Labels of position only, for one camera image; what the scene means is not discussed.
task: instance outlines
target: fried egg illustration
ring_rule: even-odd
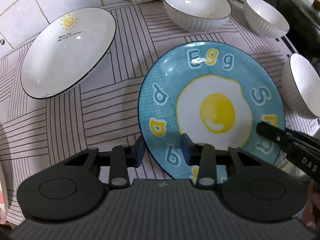
[[[199,77],[180,93],[176,103],[180,133],[217,150],[243,147],[252,131],[252,113],[240,84],[217,75]]]

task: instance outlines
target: kitchen counter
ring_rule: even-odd
[[[280,39],[260,38],[247,29],[242,11],[233,9],[230,20],[215,33],[185,32],[166,15],[162,2],[132,5],[125,1],[104,6],[116,19],[115,40],[95,70],[72,90],[55,98],[29,98],[20,83],[23,59],[36,36],[0,59],[0,160],[7,182],[7,220],[24,218],[16,199],[27,177],[87,148],[111,150],[133,144],[140,135],[137,103],[144,76],[165,52],[191,41],[218,41],[250,54],[270,74],[281,91],[281,73],[291,54]],[[286,126],[309,135],[319,120],[306,120],[286,106]],[[282,167],[281,153],[276,166]],[[100,180],[108,181],[108,168]],[[149,153],[139,168],[129,169],[130,181],[170,179]]]

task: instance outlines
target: black handheld tool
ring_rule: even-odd
[[[266,122],[257,125],[258,135],[279,145],[287,160],[320,184],[320,141],[288,128],[281,130]]]

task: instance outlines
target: egg plate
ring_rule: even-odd
[[[141,134],[159,165],[175,179],[196,181],[186,165],[180,135],[218,150],[241,147],[273,164],[280,148],[256,133],[269,122],[285,128],[281,97],[265,69],[245,52],[213,41],[192,42],[167,52],[145,77],[138,104]],[[217,167],[218,183],[227,180]]]

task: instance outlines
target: white bowl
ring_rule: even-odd
[[[245,0],[244,15],[251,30],[261,37],[281,38],[290,30],[282,14],[264,0]]]
[[[116,32],[106,10],[72,11],[47,26],[24,58],[21,84],[35,99],[50,98],[80,82],[103,58]]]
[[[227,0],[163,0],[163,5],[171,20],[191,33],[213,32],[231,14]]]
[[[320,117],[320,78],[300,54],[294,53],[282,71],[282,96],[297,115],[314,119]]]

